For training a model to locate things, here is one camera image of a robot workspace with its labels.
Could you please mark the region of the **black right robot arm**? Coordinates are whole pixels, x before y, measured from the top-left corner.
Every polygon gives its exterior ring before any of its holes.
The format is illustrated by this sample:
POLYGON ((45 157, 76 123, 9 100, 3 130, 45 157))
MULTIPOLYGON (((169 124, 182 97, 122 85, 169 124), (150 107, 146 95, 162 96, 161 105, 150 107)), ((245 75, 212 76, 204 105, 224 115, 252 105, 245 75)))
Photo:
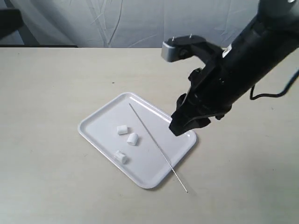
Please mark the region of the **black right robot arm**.
POLYGON ((162 58, 176 62, 198 57, 203 68, 192 71, 191 86, 171 115, 170 130, 180 136, 222 119, 233 103, 299 47, 299 3, 261 0, 255 17, 226 48, 197 35, 163 42, 162 58))

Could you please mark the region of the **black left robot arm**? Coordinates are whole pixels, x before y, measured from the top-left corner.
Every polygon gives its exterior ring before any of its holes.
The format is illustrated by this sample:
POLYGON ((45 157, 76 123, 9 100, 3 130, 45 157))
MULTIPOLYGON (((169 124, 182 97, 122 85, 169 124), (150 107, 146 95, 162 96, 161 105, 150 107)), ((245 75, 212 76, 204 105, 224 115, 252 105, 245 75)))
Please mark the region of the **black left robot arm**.
POLYGON ((0 10, 0 39, 12 34, 23 26, 23 18, 19 9, 6 8, 0 10))

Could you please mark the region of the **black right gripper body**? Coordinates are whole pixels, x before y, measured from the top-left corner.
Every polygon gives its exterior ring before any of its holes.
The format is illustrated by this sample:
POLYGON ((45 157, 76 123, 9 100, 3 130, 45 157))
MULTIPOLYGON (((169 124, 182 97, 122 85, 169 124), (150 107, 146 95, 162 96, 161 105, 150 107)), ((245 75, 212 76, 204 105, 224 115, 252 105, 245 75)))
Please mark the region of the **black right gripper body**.
POLYGON ((230 105, 214 105, 209 99, 204 99, 197 90, 190 88, 177 99, 175 112, 182 112, 188 117, 222 119, 230 110, 230 105))

